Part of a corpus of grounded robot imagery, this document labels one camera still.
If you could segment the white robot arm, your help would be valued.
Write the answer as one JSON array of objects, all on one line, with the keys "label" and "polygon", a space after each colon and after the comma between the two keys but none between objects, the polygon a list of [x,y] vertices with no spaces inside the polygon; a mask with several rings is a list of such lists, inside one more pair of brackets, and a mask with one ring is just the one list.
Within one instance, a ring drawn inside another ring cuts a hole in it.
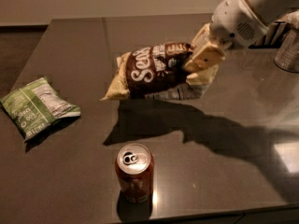
[{"label": "white robot arm", "polygon": [[229,48],[247,48],[266,35],[269,24],[299,7],[299,0],[223,0],[194,37],[193,55],[183,66],[199,72],[225,59]]}]

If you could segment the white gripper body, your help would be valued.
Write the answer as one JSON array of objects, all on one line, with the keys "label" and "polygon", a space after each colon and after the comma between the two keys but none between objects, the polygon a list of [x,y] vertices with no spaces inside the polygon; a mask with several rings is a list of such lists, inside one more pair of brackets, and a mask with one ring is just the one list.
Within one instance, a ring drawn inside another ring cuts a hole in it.
[{"label": "white gripper body", "polygon": [[248,0],[223,0],[215,9],[210,32],[220,42],[249,47],[263,37],[268,27],[258,18]]}]

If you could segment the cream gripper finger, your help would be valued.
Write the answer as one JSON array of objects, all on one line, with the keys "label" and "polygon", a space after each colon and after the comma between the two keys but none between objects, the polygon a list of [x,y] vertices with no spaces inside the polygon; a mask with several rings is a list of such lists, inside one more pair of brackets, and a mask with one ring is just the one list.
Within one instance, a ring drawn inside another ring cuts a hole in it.
[{"label": "cream gripper finger", "polygon": [[215,37],[210,31],[209,23],[206,23],[195,35],[192,40],[192,45],[195,50],[215,48]]},{"label": "cream gripper finger", "polygon": [[182,65],[182,68],[189,73],[195,73],[219,64],[224,59],[225,54],[221,49],[214,44],[207,43],[197,49]]}]

